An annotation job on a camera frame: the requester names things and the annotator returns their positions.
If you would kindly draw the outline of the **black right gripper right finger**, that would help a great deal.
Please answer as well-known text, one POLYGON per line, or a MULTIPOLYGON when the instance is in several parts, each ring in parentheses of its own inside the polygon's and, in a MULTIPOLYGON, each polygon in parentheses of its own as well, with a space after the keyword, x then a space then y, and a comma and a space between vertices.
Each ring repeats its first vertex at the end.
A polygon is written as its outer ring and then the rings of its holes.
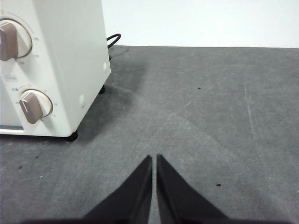
POLYGON ((157 155, 157 198, 162 220, 228 220, 164 158, 157 155))

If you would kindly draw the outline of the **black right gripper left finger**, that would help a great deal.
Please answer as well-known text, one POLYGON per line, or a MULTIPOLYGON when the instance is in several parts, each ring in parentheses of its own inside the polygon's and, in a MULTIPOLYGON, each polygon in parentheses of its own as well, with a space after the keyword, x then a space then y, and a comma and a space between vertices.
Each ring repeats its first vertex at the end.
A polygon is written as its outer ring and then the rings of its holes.
POLYGON ((85 220, 148 220, 152 198, 152 157, 146 156, 123 184, 85 220))

